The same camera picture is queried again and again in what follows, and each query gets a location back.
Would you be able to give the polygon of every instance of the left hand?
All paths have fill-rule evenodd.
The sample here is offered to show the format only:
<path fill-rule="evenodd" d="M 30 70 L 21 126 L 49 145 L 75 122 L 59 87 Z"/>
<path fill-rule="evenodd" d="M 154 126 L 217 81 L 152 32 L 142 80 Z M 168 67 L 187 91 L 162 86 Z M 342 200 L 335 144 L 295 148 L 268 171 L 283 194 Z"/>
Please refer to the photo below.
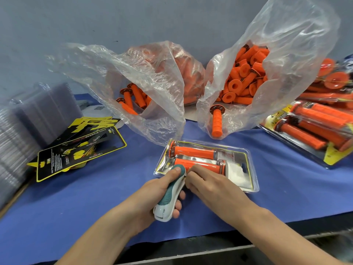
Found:
<path fill-rule="evenodd" d="M 149 227 L 155 220 L 153 208 L 163 198 L 168 185 L 178 178 L 180 168 L 174 168 L 161 178 L 152 179 L 146 182 L 138 191 L 132 194 L 118 207 L 123 207 L 132 213 L 133 236 Z M 185 199 L 185 192 L 182 190 L 179 199 Z M 181 202 L 177 200 L 173 211 L 173 218 L 178 218 L 181 210 Z"/>

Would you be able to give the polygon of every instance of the forearm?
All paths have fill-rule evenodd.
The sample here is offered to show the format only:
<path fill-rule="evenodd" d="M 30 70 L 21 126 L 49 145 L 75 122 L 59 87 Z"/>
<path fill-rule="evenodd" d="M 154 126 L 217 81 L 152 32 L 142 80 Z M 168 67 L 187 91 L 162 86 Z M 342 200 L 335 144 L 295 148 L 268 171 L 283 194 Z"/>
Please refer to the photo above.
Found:
<path fill-rule="evenodd" d="M 126 214 L 118 207 L 109 211 L 56 264 L 113 264 L 131 237 Z"/>
<path fill-rule="evenodd" d="M 280 221 L 270 211 L 254 206 L 237 227 L 276 265 L 341 265 L 297 232 Z"/>

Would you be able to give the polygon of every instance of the pile of orange grips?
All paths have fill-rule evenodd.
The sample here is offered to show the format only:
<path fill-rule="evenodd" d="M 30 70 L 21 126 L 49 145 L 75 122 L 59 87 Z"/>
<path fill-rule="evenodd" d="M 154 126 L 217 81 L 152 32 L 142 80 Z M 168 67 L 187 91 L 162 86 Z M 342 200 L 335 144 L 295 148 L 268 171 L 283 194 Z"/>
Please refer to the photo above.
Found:
<path fill-rule="evenodd" d="M 188 160 L 183 158 L 175 158 L 174 165 L 183 165 L 188 171 L 193 165 L 201 165 L 202 167 L 211 170 L 214 173 L 225 175 L 225 160 L 217 161 L 217 164 L 212 164 L 209 162 L 202 161 L 202 159 L 216 160 L 217 152 L 208 149 L 198 149 L 194 147 L 185 147 L 176 145 L 175 141 L 171 142 L 168 151 L 170 158 L 175 158 L 177 156 L 189 156 L 197 157 L 199 160 Z"/>
<path fill-rule="evenodd" d="M 319 102 L 332 107 L 353 110 L 353 88 L 350 74 L 344 66 L 326 58 L 315 81 L 299 99 Z"/>
<path fill-rule="evenodd" d="M 128 84 L 126 88 L 121 89 L 120 94 L 122 94 L 124 98 L 117 98 L 117 102 L 121 104 L 125 111 L 133 115 L 138 115 L 133 109 L 133 102 L 141 109 L 145 109 L 152 100 L 134 83 Z"/>
<path fill-rule="evenodd" d="M 256 91 L 267 81 L 262 62 L 269 53 L 270 50 L 257 45 L 243 46 L 216 101 L 250 105 Z"/>
<path fill-rule="evenodd" d="M 353 115 L 314 102 L 299 101 L 292 107 L 289 117 L 280 120 L 275 131 L 285 132 L 314 148 L 322 150 L 332 142 L 338 151 L 353 146 L 353 133 L 348 124 Z"/>

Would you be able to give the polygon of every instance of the clear plastic bag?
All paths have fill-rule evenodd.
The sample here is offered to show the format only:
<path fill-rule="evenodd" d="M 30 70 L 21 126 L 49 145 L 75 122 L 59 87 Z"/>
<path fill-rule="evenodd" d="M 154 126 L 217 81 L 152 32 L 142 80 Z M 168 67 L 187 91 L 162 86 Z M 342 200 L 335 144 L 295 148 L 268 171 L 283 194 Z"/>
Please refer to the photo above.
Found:
<path fill-rule="evenodd" d="M 204 67 L 169 41 L 131 47 L 120 55 L 104 46 L 69 43 L 57 56 L 47 56 L 47 62 L 52 71 L 87 86 L 134 132 L 163 146 L 183 134 L 184 100 L 196 103 L 203 93 Z M 139 115 L 129 114 L 116 102 L 130 82 L 152 99 L 144 111 L 134 104 Z"/>
<path fill-rule="evenodd" d="M 263 61 L 268 81 L 256 92 L 251 105 L 223 104 L 223 135 L 216 139 L 253 128 L 295 100 L 314 81 L 335 45 L 339 24 L 339 17 L 322 0 L 268 0 L 244 35 L 208 63 L 204 95 L 196 105 L 200 128 L 211 136 L 210 107 L 223 90 L 242 46 L 268 47 L 270 54 Z"/>

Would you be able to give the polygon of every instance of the blue table cover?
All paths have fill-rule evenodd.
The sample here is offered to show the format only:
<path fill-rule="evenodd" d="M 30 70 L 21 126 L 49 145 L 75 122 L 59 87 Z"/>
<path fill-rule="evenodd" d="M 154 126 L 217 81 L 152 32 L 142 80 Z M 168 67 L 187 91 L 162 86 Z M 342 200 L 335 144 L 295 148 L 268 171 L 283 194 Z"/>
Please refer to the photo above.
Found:
<path fill-rule="evenodd" d="M 152 179 L 163 147 L 123 126 L 127 147 L 82 169 L 31 185 L 0 220 L 0 264 L 59 259 L 104 213 Z M 214 141 L 187 121 L 184 138 Z M 284 222 L 353 211 L 353 159 L 333 170 L 307 160 L 261 129 L 233 133 L 220 144 L 250 150 L 260 191 L 249 197 Z M 179 219 L 155 221 L 129 245 L 232 230 L 190 192 Z"/>

